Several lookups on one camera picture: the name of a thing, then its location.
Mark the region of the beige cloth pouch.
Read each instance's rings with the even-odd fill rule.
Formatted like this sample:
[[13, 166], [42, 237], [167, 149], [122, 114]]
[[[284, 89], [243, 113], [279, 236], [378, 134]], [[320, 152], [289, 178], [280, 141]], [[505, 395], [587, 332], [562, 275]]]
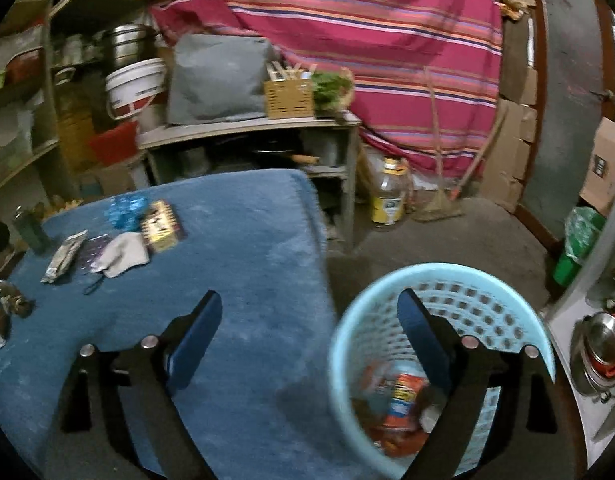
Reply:
[[144, 266], [150, 261], [143, 235], [124, 232], [114, 237], [102, 249], [91, 265], [92, 273], [101, 273], [105, 278], [117, 278], [134, 266]]

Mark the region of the white kitchen cabinet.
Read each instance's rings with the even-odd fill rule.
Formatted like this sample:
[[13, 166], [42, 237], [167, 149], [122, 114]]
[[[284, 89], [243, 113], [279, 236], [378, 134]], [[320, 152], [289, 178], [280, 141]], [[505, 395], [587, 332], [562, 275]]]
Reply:
[[582, 270], [543, 317], [573, 391], [589, 469], [615, 451], [615, 199]]

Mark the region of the silver foil snack wrapper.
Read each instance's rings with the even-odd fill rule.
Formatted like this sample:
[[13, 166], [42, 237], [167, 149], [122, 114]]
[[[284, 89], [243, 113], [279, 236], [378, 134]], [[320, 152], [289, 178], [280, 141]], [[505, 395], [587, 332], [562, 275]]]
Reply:
[[64, 276], [73, 263], [76, 254], [80, 250], [82, 244], [87, 237], [87, 230], [69, 235], [58, 247], [53, 257], [50, 259], [41, 282], [44, 284], [52, 284]]

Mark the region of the yellow brown printed box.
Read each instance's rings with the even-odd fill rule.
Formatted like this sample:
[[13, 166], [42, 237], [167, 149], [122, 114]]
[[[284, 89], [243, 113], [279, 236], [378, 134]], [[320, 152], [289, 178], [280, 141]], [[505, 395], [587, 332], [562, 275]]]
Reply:
[[140, 221], [140, 232], [154, 254], [173, 248], [184, 238], [178, 216], [165, 200], [156, 200], [148, 206]]

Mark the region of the crumpled blue plastic bag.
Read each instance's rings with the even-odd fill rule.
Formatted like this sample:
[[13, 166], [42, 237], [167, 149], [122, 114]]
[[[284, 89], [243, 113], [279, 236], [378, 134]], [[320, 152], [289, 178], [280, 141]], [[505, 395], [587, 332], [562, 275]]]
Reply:
[[149, 200], [143, 193], [114, 196], [105, 211], [105, 217], [118, 231], [138, 232], [148, 206]]

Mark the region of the dark green glass jar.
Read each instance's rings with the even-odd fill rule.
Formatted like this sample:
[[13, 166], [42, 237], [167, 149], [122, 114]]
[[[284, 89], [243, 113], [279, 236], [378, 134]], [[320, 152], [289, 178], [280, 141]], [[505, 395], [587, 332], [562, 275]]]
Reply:
[[50, 239], [43, 230], [41, 223], [30, 210], [18, 206], [12, 219], [22, 240], [37, 255], [42, 255], [50, 248]]

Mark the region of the green plastic bag bin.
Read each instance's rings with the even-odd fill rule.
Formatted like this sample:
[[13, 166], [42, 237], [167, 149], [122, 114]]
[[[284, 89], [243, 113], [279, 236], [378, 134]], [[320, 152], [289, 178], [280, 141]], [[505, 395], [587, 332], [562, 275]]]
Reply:
[[565, 246], [553, 272], [554, 281], [568, 288], [592, 252], [606, 218], [593, 207], [574, 207], [565, 219]]

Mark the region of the cardboard box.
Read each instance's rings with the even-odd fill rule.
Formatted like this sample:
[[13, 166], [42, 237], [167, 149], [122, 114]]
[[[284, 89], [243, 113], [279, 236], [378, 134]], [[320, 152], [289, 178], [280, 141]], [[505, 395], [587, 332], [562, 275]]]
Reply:
[[604, 117], [595, 134], [594, 147], [580, 198], [604, 217], [615, 200], [615, 122]]

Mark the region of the grey side table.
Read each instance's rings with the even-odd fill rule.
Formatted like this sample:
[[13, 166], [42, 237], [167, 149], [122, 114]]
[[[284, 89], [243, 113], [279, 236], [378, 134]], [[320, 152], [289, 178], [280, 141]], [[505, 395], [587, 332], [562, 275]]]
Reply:
[[329, 240], [354, 247], [356, 166], [361, 119], [257, 118], [190, 126], [160, 126], [140, 133], [156, 181], [253, 169], [295, 169], [318, 193]]

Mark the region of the white plastic bucket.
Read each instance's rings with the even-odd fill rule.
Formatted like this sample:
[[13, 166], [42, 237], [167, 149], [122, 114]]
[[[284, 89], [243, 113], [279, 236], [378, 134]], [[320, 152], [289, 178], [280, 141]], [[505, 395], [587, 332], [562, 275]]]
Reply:
[[119, 68], [105, 78], [105, 90], [111, 119], [134, 117], [166, 91], [166, 63], [148, 58]]

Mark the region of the yellow chopstick holder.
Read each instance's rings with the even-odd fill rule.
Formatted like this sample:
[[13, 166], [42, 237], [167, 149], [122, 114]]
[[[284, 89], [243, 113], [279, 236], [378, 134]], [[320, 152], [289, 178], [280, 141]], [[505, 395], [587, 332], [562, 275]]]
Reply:
[[266, 64], [268, 80], [263, 84], [265, 112], [270, 119], [315, 116], [312, 73], [278, 61]]

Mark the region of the green leafy vegetables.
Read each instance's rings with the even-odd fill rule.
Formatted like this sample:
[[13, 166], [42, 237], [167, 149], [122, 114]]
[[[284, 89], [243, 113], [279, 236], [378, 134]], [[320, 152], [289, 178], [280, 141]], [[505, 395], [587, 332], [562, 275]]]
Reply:
[[347, 68], [338, 72], [315, 70], [311, 79], [316, 116], [341, 117], [355, 99], [353, 73]]

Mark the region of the stainless steel pot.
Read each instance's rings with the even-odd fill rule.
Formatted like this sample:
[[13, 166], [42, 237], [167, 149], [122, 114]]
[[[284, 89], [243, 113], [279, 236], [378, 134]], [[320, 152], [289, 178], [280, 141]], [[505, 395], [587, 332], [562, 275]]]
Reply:
[[143, 24], [123, 24], [102, 35], [102, 52], [110, 70], [148, 60], [156, 55], [156, 31]]

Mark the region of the red striped curtain cloth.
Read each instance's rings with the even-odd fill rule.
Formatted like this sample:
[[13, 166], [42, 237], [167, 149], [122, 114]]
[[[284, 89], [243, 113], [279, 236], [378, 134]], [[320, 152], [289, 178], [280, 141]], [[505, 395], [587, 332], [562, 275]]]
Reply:
[[172, 40], [261, 36], [292, 64], [350, 70], [364, 140], [424, 174], [462, 176], [493, 126], [496, 0], [173, 0], [151, 13]]

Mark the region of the wooden wall shelf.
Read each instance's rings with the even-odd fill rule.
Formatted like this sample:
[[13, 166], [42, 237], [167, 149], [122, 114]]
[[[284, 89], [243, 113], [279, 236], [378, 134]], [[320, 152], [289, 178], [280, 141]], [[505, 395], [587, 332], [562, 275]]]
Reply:
[[0, 25], [0, 193], [12, 182], [44, 200], [76, 196], [50, 72], [53, 0], [16, 0]]

